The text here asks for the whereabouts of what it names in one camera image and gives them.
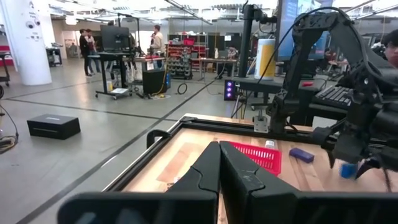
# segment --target black pants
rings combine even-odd
[[[85,59],[85,74],[88,75],[88,65],[89,65],[90,59],[88,58],[88,54],[83,55],[83,58]]]
[[[158,69],[162,68],[162,60],[157,60],[156,63]]]
[[[232,64],[231,63],[219,63],[218,64],[218,69],[217,69],[217,75],[219,77],[222,77],[225,71],[227,72],[227,76],[231,77],[232,76]]]

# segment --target concrete floor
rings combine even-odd
[[[170,98],[132,96],[114,101],[106,95],[95,98],[101,77],[86,79],[82,61],[66,60],[51,72],[52,84],[43,86],[24,86],[11,72],[10,87],[4,87],[1,105],[14,119],[20,137],[14,149],[0,155],[2,224],[56,223],[57,209],[66,198],[104,189],[143,153],[151,129],[168,129],[185,113],[229,117],[233,109],[233,102],[218,94],[223,81],[205,88],[205,82],[194,81],[198,74],[187,81],[184,95],[176,94],[183,81],[172,80]],[[206,77],[209,83],[214,75]],[[45,113],[79,117],[81,133],[64,141],[30,137],[26,120]],[[253,115],[248,110],[246,119]],[[314,126],[333,122],[316,118]],[[3,134],[15,133],[8,117],[3,117],[0,128]]]

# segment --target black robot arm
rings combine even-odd
[[[387,100],[398,96],[394,92],[398,84],[398,71],[364,44],[353,22],[340,12],[302,14],[296,18],[292,31],[294,50],[290,68],[282,89],[267,109],[271,117],[269,131],[277,134],[286,132],[287,118],[299,108],[297,92],[304,69],[302,65],[305,65],[312,47],[324,31],[330,33],[347,58],[354,90],[347,117],[330,128],[316,128],[313,132],[315,142],[327,150],[332,167],[335,158],[352,163],[369,159],[372,160],[372,167],[380,167],[380,158],[384,157],[385,163],[388,163],[385,166],[398,170],[398,155],[395,156],[398,151],[393,146],[396,144],[389,144],[384,152],[368,147],[374,127],[380,130],[383,124],[393,125],[389,128],[393,131],[385,134],[394,138],[398,136],[398,131],[394,131],[398,130],[398,110],[389,110],[391,100]],[[337,142],[327,142],[328,137],[336,132],[340,132]]]

